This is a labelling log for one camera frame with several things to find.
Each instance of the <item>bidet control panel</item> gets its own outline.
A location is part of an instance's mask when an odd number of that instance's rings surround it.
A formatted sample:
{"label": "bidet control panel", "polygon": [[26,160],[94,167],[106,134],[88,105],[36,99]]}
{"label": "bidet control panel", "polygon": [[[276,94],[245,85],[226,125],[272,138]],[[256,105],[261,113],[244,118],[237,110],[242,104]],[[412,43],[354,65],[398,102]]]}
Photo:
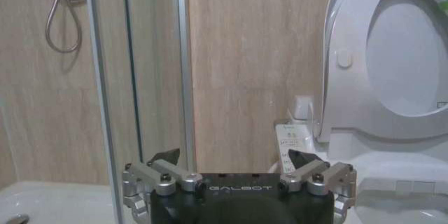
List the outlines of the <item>bidet control panel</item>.
{"label": "bidet control panel", "polygon": [[289,150],[309,152],[310,133],[305,124],[277,124],[274,126],[281,173],[296,170],[288,156]]}

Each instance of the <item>toilet bowl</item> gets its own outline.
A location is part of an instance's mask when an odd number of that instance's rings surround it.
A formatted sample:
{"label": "toilet bowl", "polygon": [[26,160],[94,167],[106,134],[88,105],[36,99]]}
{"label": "toilet bowl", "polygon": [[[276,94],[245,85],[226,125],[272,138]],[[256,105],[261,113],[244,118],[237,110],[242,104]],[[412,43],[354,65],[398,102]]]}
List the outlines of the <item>toilet bowl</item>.
{"label": "toilet bowl", "polygon": [[357,169],[345,223],[448,223],[442,1],[329,0],[309,125],[314,153]]}

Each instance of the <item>bathtub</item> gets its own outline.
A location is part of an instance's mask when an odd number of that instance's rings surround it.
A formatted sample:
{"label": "bathtub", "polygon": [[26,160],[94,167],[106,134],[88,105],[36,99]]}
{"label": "bathtub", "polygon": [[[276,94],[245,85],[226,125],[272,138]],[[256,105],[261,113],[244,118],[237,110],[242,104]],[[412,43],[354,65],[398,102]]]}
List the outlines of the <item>bathtub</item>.
{"label": "bathtub", "polygon": [[18,182],[0,191],[0,223],[29,216],[29,224],[116,223],[108,186]]}

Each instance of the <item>metal frame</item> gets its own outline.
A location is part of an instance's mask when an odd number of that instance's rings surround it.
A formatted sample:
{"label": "metal frame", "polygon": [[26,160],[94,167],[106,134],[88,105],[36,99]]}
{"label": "metal frame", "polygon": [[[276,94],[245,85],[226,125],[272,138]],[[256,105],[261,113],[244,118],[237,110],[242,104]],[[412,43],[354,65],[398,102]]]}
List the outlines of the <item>metal frame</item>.
{"label": "metal frame", "polygon": [[[109,185],[113,191],[113,208],[116,223],[122,224],[122,204],[120,202],[120,184],[117,181],[116,152],[113,146],[113,136],[110,131],[109,109],[106,100],[106,80],[104,72],[104,57],[101,51],[101,38],[98,30],[98,17],[96,10],[96,0],[86,0],[89,23],[90,23],[90,40],[92,55],[94,64],[97,96],[100,99],[101,125],[104,135],[104,146],[106,167],[109,174]],[[177,0],[178,8],[178,32],[180,32],[180,60],[182,75],[182,105],[184,105],[184,124],[185,124],[185,151],[188,170],[194,171],[194,131],[193,131],[193,99],[192,99],[192,72],[190,72],[190,48],[189,48],[189,17],[188,17],[188,0]]]}
{"label": "metal frame", "polygon": [[193,122],[193,97],[192,97],[192,72],[190,72],[190,43],[189,43],[189,11],[188,0],[178,2],[178,31],[180,31],[180,58],[182,75],[182,101],[185,123],[185,150],[188,170],[196,171],[194,153],[194,122]]}
{"label": "metal frame", "polygon": [[109,109],[105,90],[105,72],[102,64],[101,39],[97,21],[96,0],[86,0],[89,23],[90,23],[90,39],[92,39],[92,57],[94,64],[96,88],[100,101],[101,111],[101,127],[104,136],[104,147],[106,156],[106,169],[109,175],[109,185],[112,188],[112,203],[114,209],[114,219],[117,224],[122,224],[122,204],[120,202],[120,185],[117,182],[117,168],[114,166],[114,146],[110,130]]}

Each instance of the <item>silver metal joint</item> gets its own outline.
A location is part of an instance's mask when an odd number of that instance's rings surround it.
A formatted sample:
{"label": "silver metal joint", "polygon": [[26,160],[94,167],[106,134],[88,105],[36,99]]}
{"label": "silver metal joint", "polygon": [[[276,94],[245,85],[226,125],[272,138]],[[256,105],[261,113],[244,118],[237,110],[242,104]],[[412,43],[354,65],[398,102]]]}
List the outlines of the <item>silver metal joint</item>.
{"label": "silver metal joint", "polygon": [[301,166],[292,173],[285,173],[280,175],[280,184],[282,184],[290,193],[293,191],[300,191],[302,183],[306,182],[308,178],[313,174],[321,173],[328,168],[324,161],[313,160],[304,166]]}
{"label": "silver metal joint", "polygon": [[169,174],[178,182],[184,191],[196,191],[196,185],[202,181],[202,175],[192,173],[162,159],[153,161],[150,167],[161,172]]}

